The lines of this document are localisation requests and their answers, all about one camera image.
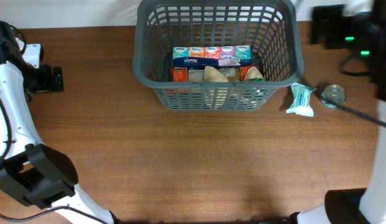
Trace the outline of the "tissue multipack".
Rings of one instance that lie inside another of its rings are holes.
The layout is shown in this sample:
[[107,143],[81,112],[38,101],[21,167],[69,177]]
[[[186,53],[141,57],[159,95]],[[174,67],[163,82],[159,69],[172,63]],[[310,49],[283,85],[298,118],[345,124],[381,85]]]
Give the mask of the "tissue multipack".
[[252,64],[252,51],[249,45],[223,47],[174,47],[173,67],[215,68],[241,67]]

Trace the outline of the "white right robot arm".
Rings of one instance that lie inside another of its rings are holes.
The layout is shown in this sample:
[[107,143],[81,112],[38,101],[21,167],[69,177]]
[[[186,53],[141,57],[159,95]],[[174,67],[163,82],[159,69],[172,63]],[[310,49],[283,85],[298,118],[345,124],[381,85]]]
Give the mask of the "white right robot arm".
[[[379,117],[361,118],[378,124],[379,139],[373,174],[368,189],[330,190],[325,202],[311,210],[290,216],[289,223],[386,223],[386,102],[378,101]],[[119,223],[113,214],[100,208],[80,186],[55,212],[71,223]]]

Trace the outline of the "light green packet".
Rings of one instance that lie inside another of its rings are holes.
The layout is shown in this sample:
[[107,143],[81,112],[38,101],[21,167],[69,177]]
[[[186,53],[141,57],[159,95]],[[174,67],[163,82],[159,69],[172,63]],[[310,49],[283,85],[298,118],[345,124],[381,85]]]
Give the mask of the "light green packet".
[[298,114],[301,116],[313,117],[314,111],[310,107],[310,96],[315,91],[314,88],[294,83],[291,85],[291,91],[293,94],[293,102],[286,112]]

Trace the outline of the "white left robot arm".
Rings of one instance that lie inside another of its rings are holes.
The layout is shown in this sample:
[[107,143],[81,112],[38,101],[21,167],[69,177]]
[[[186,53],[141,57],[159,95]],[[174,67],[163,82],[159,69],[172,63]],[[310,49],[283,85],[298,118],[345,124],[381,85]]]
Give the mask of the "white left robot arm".
[[64,91],[62,69],[41,65],[42,54],[40,44],[27,44],[18,28],[0,21],[0,190],[41,209],[20,222],[55,212],[71,223],[120,223],[83,191],[70,158],[37,132],[27,105],[32,94]]

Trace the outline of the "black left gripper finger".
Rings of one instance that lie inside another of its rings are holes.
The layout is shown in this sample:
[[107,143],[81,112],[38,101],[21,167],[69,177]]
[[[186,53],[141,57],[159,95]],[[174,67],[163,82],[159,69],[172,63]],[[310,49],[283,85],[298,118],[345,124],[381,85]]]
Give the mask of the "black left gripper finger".
[[63,92],[64,81],[62,75],[62,69],[60,67],[53,68],[53,91]]
[[39,68],[39,92],[52,91],[53,74],[50,65],[42,65]]

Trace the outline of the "silver tin can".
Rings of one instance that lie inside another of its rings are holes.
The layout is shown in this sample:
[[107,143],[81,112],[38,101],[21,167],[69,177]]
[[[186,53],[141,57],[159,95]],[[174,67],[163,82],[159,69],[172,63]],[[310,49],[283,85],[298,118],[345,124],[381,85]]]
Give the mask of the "silver tin can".
[[339,85],[329,85],[325,87],[321,94],[321,101],[327,108],[337,108],[346,100],[346,93],[343,87]]

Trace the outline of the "beige paper bag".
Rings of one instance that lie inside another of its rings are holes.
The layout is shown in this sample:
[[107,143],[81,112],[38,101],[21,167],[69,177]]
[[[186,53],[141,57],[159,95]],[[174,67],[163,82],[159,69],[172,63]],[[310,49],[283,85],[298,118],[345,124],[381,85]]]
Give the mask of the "beige paper bag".
[[[265,78],[255,66],[215,68],[206,66],[204,69],[204,81],[206,83],[235,83],[244,81],[264,82]],[[221,109],[227,100],[237,99],[238,90],[228,87],[209,89],[205,94],[205,103],[209,108]]]

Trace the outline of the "orange pasta package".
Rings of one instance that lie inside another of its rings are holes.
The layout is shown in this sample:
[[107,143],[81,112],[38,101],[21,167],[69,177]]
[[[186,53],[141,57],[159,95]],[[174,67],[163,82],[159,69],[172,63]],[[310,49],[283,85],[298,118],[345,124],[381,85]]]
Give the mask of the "orange pasta package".
[[[171,69],[174,82],[224,82],[225,79],[217,73],[211,71],[210,74],[205,74],[205,70],[185,67],[175,67]],[[226,67],[218,68],[228,81],[237,82],[247,80],[249,78],[264,78],[256,66],[244,67]]]

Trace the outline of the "green lidded glass jar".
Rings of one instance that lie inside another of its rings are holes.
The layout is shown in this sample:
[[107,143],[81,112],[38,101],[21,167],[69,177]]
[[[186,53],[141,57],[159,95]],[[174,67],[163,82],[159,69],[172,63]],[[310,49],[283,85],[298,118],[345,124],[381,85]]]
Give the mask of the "green lidded glass jar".
[[264,78],[249,78],[243,81],[242,103],[247,110],[255,110],[263,105],[268,90],[262,86]]

